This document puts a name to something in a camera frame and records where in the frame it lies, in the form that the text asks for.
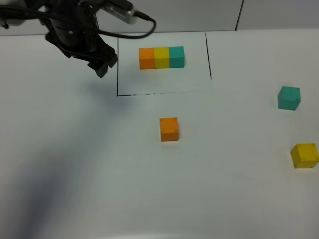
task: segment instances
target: white wall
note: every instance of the white wall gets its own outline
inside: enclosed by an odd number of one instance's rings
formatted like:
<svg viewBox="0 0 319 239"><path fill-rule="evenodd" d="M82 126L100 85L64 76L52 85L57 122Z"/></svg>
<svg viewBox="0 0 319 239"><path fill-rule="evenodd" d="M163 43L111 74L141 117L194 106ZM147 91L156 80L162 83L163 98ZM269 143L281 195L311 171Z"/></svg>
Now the white wall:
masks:
<svg viewBox="0 0 319 239"><path fill-rule="evenodd" d="M158 32L234 30L241 0L132 0L136 8L158 22ZM146 32L152 24L138 20L127 25L104 11L98 12L100 28L112 32ZM0 29L0 35L45 34L38 20Z"/></svg>
<svg viewBox="0 0 319 239"><path fill-rule="evenodd" d="M238 30L319 28L318 0L245 0Z"/></svg>

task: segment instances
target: white surface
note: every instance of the white surface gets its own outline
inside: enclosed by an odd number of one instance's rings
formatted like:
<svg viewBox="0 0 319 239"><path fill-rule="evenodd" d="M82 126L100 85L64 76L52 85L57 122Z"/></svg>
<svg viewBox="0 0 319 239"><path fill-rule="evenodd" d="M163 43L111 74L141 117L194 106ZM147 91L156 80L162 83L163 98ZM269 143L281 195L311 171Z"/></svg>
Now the white surface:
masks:
<svg viewBox="0 0 319 239"><path fill-rule="evenodd" d="M33 201L36 239L317 239L319 167L289 150L319 143L319 31L207 38L212 89L116 97L116 68L99 79L40 36L1 37L0 238ZM301 88L295 112L282 85ZM179 142L160 142L162 117Z"/></svg>
<svg viewBox="0 0 319 239"><path fill-rule="evenodd" d="M319 28L317 0L245 0L238 30Z"/></svg>
<svg viewBox="0 0 319 239"><path fill-rule="evenodd" d="M241 0L132 0L134 6L154 18L158 32L234 30ZM99 26L110 32L147 32L152 23L138 19L127 25L104 11L97 14ZM0 35L46 34L37 20L9 30L0 29Z"/></svg>
<svg viewBox="0 0 319 239"><path fill-rule="evenodd" d="M183 46L185 67L140 70L139 48ZM156 33L119 39L119 95L205 91L212 88L204 32Z"/></svg>

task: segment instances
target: wooden block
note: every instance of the wooden block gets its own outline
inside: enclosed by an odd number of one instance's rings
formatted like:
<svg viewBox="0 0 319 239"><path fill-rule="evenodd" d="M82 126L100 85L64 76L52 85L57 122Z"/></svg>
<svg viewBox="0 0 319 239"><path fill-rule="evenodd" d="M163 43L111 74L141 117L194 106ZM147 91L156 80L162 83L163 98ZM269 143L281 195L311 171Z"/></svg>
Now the wooden block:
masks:
<svg viewBox="0 0 319 239"><path fill-rule="evenodd" d="M164 141L178 141L179 129L177 118L161 118L160 124L160 140Z"/></svg>
<svg viewBox="0 0 319 239"><path fill-rule="evenodd" d="M158 47L154 48L155 56L155 68L169 68L169 48L168 47Z"/></svg>
<svg viewBox="0 0 319 239"><path fill-rule="evenodd" d="M185 66L185 53L183 46L169 48L169 67L183 68Z"/></svg>
<svg viewBox="0 0 319 239"><path fill-rule="evenodd" d="M283 86L278 94L279 109L295 111L300 101L300 88Z"/></svg>
<svg viewBox="0 0 319 239"><path fill-rule="evenodd" d="M155 69L154 48L139 49L140 69Z"/></svg>
<svg viewBox="0 0 319 239"><path fill-rule="evenodd" d="M313 168L319 162L317 147L314 143L298 143L291 150L295 168Z"/></svg>

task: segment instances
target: white table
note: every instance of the white table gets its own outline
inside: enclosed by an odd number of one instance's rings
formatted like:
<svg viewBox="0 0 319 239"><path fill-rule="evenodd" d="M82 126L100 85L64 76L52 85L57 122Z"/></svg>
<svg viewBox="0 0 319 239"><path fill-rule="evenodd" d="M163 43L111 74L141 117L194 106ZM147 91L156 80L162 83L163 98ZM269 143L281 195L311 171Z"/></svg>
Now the white table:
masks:
<svg viewBox="0 0 319 239"><path fill-rule="evenodd" d="M43 36L1 37L0 238L34 201L39 239L318 238L319 168L289 151L319 143L319 31L206 34L212 79L203 32L157 33L119 41L119 88L116 66L99 79ZM185 46L184 70L136 70L164 45ZM164 117L179 142L160 142Z"/></svg>

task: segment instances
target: black cable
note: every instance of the black cable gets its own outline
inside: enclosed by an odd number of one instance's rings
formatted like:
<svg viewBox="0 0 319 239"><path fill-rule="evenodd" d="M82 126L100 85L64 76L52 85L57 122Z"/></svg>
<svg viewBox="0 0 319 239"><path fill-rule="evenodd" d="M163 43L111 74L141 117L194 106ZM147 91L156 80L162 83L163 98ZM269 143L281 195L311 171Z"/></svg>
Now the black cable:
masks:
<svg viewBox="0 0 319 239"><path fill-rule="evenodd" d="M148 33L145 33L144 35L129 36L129 35L122 35L122 34L117 34L117 33L113 33L113 32L108 32L108 31L103 31L103 30L99 30L99 29L94 29L92 27L83 26L83 25L80 25L80 24L77 24L77 23L74 23L74 22L71 22L71 21L68 21L68 20L53 16L53 15L51 15L49 13L46 13L46 12L33 10L33 9L28 9L28 8L24 8L24 7L0 5L0 13L2 12L2 10L30 13L30 14L38 17L38 18L39 17L50 18L50 19L54 19L54 20L57 20L57 21L62 21L64 23L76 26L76 27L84 29L84 30L93 31L93 32L96 32L96 33L101 34L101 35L124 38L124 39L141 39L141 38L145 38L145 37L151 35L155 31L155 28L156 28L156 25L157 25L157 23L156 23L156 21L154 19L150 18L148 15L146 15L146 14L140 12L140 11L137 11L135 13L135 16L139 17L139 18L141 18L143 20L146 20L146 21L151 21L153 23L153 27L151 28L151 30ZM34 18L32 18L32 16L25 16L25 17L26 17L25 19L34 19Z"/></svg>

